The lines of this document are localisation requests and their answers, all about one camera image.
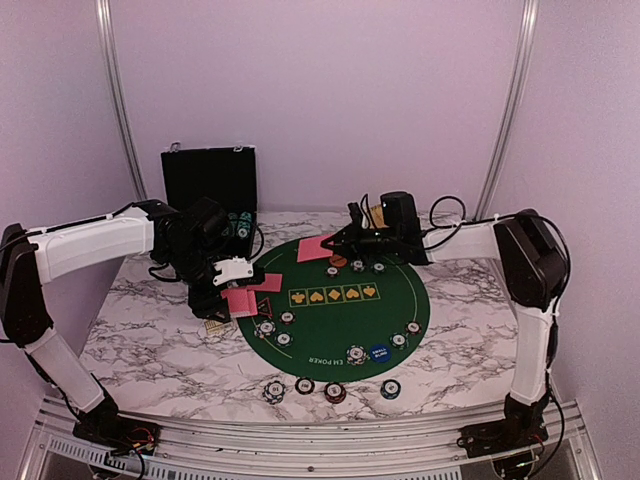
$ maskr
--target open case lid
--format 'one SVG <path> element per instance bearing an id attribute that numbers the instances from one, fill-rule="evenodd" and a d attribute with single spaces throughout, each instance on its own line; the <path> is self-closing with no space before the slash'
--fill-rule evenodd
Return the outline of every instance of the open case lid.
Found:
<path id="1" fill-rule="evenodd" d="M 228 212 L 258 209 L 255 147 L 202 148 L 162 154 L 167 203 L 184 210 L 202 197 Z"/>

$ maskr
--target white robotic arm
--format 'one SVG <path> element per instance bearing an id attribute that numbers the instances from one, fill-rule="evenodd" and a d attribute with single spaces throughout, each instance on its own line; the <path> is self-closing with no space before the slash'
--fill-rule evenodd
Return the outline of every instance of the white robotic arm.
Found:
<path id="1" fill-rule="evenodd" d="M 322 246 L 349 260 L 367 261 L 391 253 L 414 265 L 482 258 L 502 263 L 518 322 L 516 367 L 505 399 L 505 419 L 462 428 L 458 445 L 475 457 L 546 440 L 542 412 L 551 395 L 547 380 L 557 347 L 555 311 L 569 277 L 567 252 L 547 228 L 553 224 L 534 210 L 523 210 L 423 232 L 410 194 L 392 192 L 380 199 L 384 226 L 376 226 L 371 212 L 351 203 L 352 222 Z"/>
<path id="2" fill-rule="evenodd" d="M 460 230 L 440 247 L 438 245 L 451 232 L 434 230 L 424 238 L 429 263 L 463 259 L 501 260 L 494 227 L 498 223 L 463 225 Z M 546 362 L 549 335 L 553 325 L 551 306 L 545 310 L 525 307 L 508 298 L 518 323 L 516 366 L 509 395 L 524 405 L 532 405 L 546 393 Z"/>
<path id="3" fill-rule="evenodd" d="M 171 264 L 187 283 L 194 315 L 219 318 L 225 308 L 220 290 L 227 282 L 263 280 L 260 269 L 247 260 L 213 263 L 207 247 L 220 243 L 226 226 L 226 213 L 203 199 L 187 212 L 150 200 L 66 225 L 7 227 L 0 244 L 0 320 L 8 340 L 22 348 L 41 375 L 80 411 L 78 436 L 121 448 L 123 439 L 141 425 L 118 416 L 113 399 L 56 331 L 41 286 L 89 265 L 151 252 L 154 260 Z"/>

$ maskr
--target purple-tinted wall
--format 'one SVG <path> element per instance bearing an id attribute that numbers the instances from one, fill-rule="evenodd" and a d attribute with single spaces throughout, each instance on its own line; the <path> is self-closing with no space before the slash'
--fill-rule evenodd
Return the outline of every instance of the purple-tinted wall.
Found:
<path id="1" fill-rule="evenodd" d="M 75 220 L 132 200 L 94 8 L 81 0 L 0 4 L 1 229 Z M 117 268 L 96 266 L 46 287 L 50 313 L 76 350 Z M 0 346 L 0 372 L 0 476 L 12 479 L 44 383 L 13 346 Z"/>
<path id="2" fill-rule="evenodd" d="M 127 0 L 113 25 L 143 174 L 160 152 L 254 144 L 263 209 L 369 191 L 473 209 L 504 110 L 522 2 Z"/>
<path id="3" fill-rule="evenodd" d="M 640 3 L 541 2 L 492 211 L 533 206 L 566 234 L 573 280 L 554 377 L 605 479 L 640 471 Z"/>

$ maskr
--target marble surface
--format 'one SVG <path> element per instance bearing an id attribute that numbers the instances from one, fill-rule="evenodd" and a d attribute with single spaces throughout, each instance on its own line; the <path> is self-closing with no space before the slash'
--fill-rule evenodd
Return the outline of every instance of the marble surface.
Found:
<path id="1" fill-rule="evenodd" d="M 265 251 L 288 240 L 338 230 L 337 213 L 261 213 Z M 295 392 L 295 377 L 265 362 L 237 328 L 208 336 L 186 305 L 186 287 L 149 277 L 147 256 L 128 258 L 91 329 L 81 360 L 123 410 L 241 422 L 354 420 L 412 415 L 501 401 L 513 377 L 516 323 L 487 266 L 452 261 L 417 267 L 431 301 L 427 333 L 403 364 L 347 385 L 331 405 Z M 393 401 L 379 393 L 395 378 Z M 271 380 L 288 392 L 276 406 L 262 399 Z"/>

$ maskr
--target poker table mat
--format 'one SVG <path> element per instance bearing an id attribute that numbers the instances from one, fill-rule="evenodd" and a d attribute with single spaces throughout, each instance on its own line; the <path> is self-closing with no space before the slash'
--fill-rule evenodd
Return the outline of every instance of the poker table mat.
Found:
<path id="1" fill-rule="evenodd" d="M 283 275 L 280 293 L 256 292 L 258 303 L 269 298 L 276 332 L 263 339 L 255 330 L 266 317 L 241 318 L 238 325 L 253 350 L 283 372 L 321 382 L 353 382 L 384 373 L 409 358 L 429 325 L 429 297 L 411 266 L 400 265 L 394 256 L 381 258 L 386 271 L 374 274 L 370 268 L 356 273 L 347 265 L 336 278 L 325 271 L 328 259 L 297 263 L 298 242 L 294 240 L 264 254 L 256 264 L 267 273 Z M 280 314 L 293 312 L 291 325 L 280 322 Z M 422 326 L 418 335 L 406 333 L 409 322 Z M 293 343 L 280 347 L 279 333 L 287 332 Z M 395 333 L 406 334 L 405 349 L 391 345 Z M 368 354 L 384 345 L 391 353 L 385 362 L 371 356 L 362 365 L 347 362 L 347 350 L 358 345 Z"/>

